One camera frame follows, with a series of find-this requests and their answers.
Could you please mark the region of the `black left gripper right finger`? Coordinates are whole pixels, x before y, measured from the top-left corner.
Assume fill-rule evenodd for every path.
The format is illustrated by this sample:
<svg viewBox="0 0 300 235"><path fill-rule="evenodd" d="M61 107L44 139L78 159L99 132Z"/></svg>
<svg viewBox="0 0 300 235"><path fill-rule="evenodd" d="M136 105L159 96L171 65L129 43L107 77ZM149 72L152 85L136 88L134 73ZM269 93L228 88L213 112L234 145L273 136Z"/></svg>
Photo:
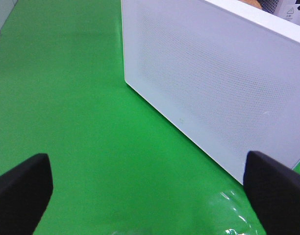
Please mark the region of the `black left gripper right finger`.
<svg viewBox="0 0 300 235"><path fill-rule="evenodd" d="M300 235L300 174L259 151L247 154L243 188L268 235Z"/></svg>

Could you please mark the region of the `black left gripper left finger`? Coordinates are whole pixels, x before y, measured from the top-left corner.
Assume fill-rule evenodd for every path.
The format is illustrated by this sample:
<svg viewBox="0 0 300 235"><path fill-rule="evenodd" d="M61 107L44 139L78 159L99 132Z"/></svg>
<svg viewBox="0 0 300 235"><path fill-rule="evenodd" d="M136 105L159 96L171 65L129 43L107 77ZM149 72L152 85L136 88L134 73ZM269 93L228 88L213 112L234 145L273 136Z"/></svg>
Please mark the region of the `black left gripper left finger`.
<svg viewBox="0 0 300 235"><path fill-rule="evenodd" d="M36 154L0 176L0 235L31 235L53 192L48 154Z"/></svg>

